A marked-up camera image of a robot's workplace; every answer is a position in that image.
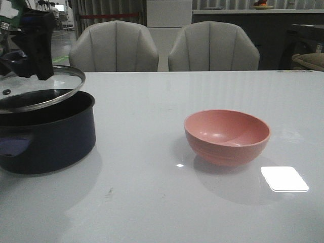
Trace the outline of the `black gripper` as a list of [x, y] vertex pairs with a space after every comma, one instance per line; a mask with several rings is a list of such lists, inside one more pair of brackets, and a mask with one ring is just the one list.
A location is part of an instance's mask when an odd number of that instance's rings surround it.
[[28, 1], [1, 1], [1, 55], [10, 51], [9, 35], [18, 31], [12, 40], [26, 56], [20, 55], [14, 72], [20, 77], [36, 75], [47, 80], [54, 75], [51, 39], [55, 17], [52, 12], [28, 7]]

